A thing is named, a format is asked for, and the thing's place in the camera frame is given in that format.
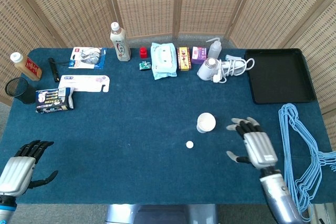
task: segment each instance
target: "red label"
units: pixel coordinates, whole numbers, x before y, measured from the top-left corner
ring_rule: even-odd
[[[38,66],[29,58],[27,59],[26,62],[26,68],[28,68],[32,73],[34,73],[34,75],[37,76]]]

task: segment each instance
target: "robotic hand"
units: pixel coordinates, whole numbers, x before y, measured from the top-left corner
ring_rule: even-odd
[[[54,142],[40,140],[23,145],[11,157],[0,176],[0,223],[8,224],[16,210],[16,198],[34,187],[46,185],[57,175],[54,171],[48,178],[31,181],[35,165],[47,147]]]
[[[230,151],[226,154],[237,163],[252,164],[261,171],[260,182],[268,206],[279,224],[303,223],[280,170],[275,169],[278,158],[268,135],[253,118],[247,118],[247,120],[232,118],[232,122],[235,124],[226,128],[230,131],[237,131],[244,139],[248,157],[239,157]]]

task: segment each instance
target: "table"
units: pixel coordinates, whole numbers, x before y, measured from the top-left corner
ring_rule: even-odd
[[[58,87],[47,58],[69,60],[72,49],[38,48],[29,56],[43,69],[38,89]],[[244,49],[223,49],[243,56]],[[18,148],[35,139],[55,141],[40,159],[33,180],[59,170],[47,186],[28,190],[18,203],[41,204],[264,204],[259,171],[231,161],[226,151],[246,155],[236,132],[225,130],[232,117],[252,116],[270,136],[284,167],[278,110],[282,104],[253,103],[247,74],[226,84],[205,82],[199,68],[177,72],[175,78],[154,81],[151,71],[139,71],[139,50],[129,62],[119,62],[107,50],[102,70],[68,69],[62,74],[106,74],[108,93],[76,92],[73,111],[35,113],[34,105],[14,100],[0,143],[1,169]],[[317,101],[296,104],[301,121],[316,137],[321,151],[331,151]],[[199,114],[216,117],[213,131],[196,130]],[[310,157],[306,144],[291,132],[294,174],[301,175]],[[194,148],[185,143],[191,140]],[[323,168],[313,202],[336,200],[335,175]]]

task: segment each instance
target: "black tray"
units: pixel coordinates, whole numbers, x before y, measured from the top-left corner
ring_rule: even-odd
[[[316,100],[306,60],[300,49],[248,49],[254,58],[248,71],[253,100],[257,104]]]

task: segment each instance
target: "black wire mesh cup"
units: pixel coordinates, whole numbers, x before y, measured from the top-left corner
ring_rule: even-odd
[[[19,99],[24,104],[35,102],[36,89],[29,85],[25,78],[16,77],[10,80],[6,84],[5,91],[7,95]]]

